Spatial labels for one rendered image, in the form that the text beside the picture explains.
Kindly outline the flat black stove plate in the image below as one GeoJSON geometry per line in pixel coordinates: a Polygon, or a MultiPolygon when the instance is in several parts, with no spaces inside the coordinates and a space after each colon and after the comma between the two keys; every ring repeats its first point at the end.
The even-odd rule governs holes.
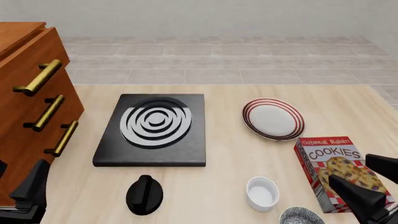
{"type": "Polygon", "coordinates": [[[122,94],[93,156],[93,165],[206,166],[205,96],[122,94]]]}

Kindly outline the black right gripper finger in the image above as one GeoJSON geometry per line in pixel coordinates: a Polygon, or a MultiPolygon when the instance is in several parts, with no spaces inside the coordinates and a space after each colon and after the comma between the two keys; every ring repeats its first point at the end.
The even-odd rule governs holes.
{"type": "Polygon", "coordinates": [[[366,154],[366,167],[398,184],[398,158],[366,154]]]}
{"type": "Polygon", "coordinates": [[[386,194],[357,186],[337,175],[328,177],[329,186],[349,206],[358,221],[370,221],[384,209],[386,194]]]}

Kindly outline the wooden drawer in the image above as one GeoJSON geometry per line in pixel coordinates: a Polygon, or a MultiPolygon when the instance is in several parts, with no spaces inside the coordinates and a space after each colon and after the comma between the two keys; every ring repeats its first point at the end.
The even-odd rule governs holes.
{"type": "Polygon", "coordinates": [[[63,136],[62,124],[79,119],[84,111],[77,95],[65,98],[62,105],[41,132],[23,128],[24,123],[35,122],[48,107],[33,106],[23,113],[0,114],[0,160],[7,169],[0,179],[0,206],[10,207],[15,201],[9,194],[25,179],[38,160],[53,162],[55,157],[45,154],[44,149],[53,149],[63,136]]]}
{"type": "Polygon", "coordinates": [[[42,29],[35,37],[0,61],[0,114],[23,113],[33,106],[45,107],[44,99],[72,95],[74,88],[65,71],[69,58],[56,29],[42,29]],[[14,86],[28,85],[42,70],[39,65],[54,59],[62,67],[34,96],[13,92],[14,86]]]}
{"type": "Polygon", "coordinates": [[[68,125],[84,111],[64,68],[42,85],[33,96],[14,91],[26,87],[39,74],[12,74],[0,78],[0,160],[24,164],[41,158],[53,160],[47,149],[55,149],[68,125]]]}

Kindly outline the red cookies box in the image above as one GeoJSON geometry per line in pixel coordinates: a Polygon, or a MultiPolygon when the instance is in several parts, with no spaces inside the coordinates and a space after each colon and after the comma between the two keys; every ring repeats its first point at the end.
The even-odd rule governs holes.
{"type": "Polygon", "coordinates": [[[348,137],[298,138],[294,151],[324,213],[351,212],[329,186],[328,177],[333,174],[386,194],[386,205],[396,202],[348,137]]]}

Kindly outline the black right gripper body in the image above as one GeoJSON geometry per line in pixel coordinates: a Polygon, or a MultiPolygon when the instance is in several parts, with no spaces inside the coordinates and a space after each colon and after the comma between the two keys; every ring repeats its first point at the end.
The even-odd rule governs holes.
{"type": "Polygon", "coordinates": [[[362,209],[354,215],[360,224],[398,224],[398,203],[362,209]]]}

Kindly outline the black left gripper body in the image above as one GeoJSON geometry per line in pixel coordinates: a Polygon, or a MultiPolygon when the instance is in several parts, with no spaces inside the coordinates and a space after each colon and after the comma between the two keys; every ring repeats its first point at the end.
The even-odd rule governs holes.
{"type": "Polygon", "coordinates": [[[47,203],[30,208],[0,207],[0,224],[40,224],[46,208],[47,203]]]}

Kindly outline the white plate with red rings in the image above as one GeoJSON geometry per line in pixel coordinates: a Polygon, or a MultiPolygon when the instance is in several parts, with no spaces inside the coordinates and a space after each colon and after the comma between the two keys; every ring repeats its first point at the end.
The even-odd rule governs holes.
{"type": "Polygon", "coordinates": [[[245,125],[262,138],[291,141],[305,131],[306,124],[300,111],[275,98],[255,98],[242,109],[245,125]]]}

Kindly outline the black patterned bowl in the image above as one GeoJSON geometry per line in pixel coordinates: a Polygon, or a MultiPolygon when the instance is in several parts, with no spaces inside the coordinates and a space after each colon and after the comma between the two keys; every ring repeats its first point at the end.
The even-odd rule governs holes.
{"type": "Polygon", "coordinates": [[[290,207],[282,212],[279,224],[326,224],[324,220],[312,210],[305,207],[290,207]]]}

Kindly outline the wooden cabinet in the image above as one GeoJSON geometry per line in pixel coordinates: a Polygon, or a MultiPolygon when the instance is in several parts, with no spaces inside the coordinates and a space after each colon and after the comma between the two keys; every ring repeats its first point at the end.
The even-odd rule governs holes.
{"type": "Polygon", "coordinates": [[[49,28],[54,27],[47,27],[44,22],[0,22],[0,61],[39,31],[49,28]]]}

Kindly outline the round black stove knob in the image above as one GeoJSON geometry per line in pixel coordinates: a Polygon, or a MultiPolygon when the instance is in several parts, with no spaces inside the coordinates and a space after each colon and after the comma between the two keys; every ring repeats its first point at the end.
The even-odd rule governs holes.
{"type": "Polygon", "coordinates": [[[126,205],[135,215],[146,216],[155,212],[164,197],[162,186],[150,175],[141,175],[128,189],[126,205]]]}

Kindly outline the white ramekin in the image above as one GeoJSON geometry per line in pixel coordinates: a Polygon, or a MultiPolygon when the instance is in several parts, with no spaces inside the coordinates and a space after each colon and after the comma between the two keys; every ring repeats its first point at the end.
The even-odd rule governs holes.
{"type": "Polygon", "coordinates": [[[278,186],[266,177],[253,177],[246,184],[248,205],[258,212],[268,212],[280,199],[278,186]]]}

